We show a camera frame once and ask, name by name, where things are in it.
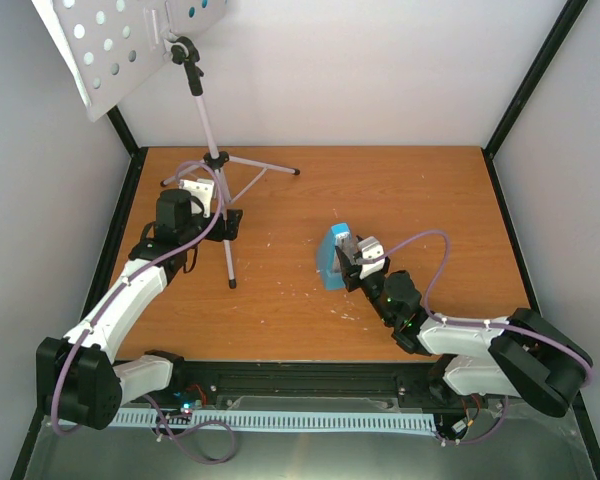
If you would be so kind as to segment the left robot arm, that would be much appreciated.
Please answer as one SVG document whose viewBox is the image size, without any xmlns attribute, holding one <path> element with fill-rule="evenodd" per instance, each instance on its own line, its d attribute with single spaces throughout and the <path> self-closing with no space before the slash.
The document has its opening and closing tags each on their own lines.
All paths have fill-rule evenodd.
<svg viewBox="0 0 600 480">
<path fill-rule="evenodd" d="M 183 180 L 160 193 L 154 221 L 111 288 L 62 338 L 47 337 L 36 351 L 38 406 L 57 434 L 66 434 L 64 422 L 102 430 L 122 406 L 148 393 L 170 403 L 186 395 L 188 378 L 177 370 L 182 357 L 151 350 L 118 364 L 117 353 L 150 303 L 195 268 L 200 242 L 233 239 L 241 217 L 225 210 L 212 180 Z"/>
</svg>

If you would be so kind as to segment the blue metronome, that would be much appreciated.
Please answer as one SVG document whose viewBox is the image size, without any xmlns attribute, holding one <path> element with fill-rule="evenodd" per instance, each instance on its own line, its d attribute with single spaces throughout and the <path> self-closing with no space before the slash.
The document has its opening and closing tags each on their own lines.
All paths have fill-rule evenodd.
<svg viewBox="0 0 600 480">
<path fill-rule="evenodd" d="M 334 240 L 337 236 L 351 235 L 347 223 L 333 225 L 327 231 L 316 254 L 316 270 L 320 274 L 324 288 L 327 291 L 344 289 L 343 278 L 330 273 L 331 261 L 333 259 Z"/>
</svg>

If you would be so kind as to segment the clear plastic metronome cover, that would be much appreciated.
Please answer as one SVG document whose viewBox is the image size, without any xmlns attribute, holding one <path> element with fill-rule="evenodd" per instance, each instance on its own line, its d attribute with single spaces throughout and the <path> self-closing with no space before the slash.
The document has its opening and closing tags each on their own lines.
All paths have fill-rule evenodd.
<svg viewBox="0 0 600 480">
<path fill-rule="evenodd" d="M 357 243 L 351 235 L 337 236 L 334 240 L 330 273 L 339 278 L 350 273 L 356 265 L 357 252 Z"/>
</svg>

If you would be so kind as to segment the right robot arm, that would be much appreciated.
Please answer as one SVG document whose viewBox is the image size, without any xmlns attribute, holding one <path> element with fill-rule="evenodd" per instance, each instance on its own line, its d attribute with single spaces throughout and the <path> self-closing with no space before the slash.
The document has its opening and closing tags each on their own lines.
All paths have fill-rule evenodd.
<svg viewBox="0 0 600 480">
<path fill-rule="evenodd" d="M 518 308 L 494 319 L 450 317 L 426 309 L 405 270 L 336 248 L 345 288 L 361 290 L 395 343 L 409 354 L 434 356 L 432 396 L 509 396 L 562 417 L 591 379 L 593 361 L 536 311 Z"/>
</svg>

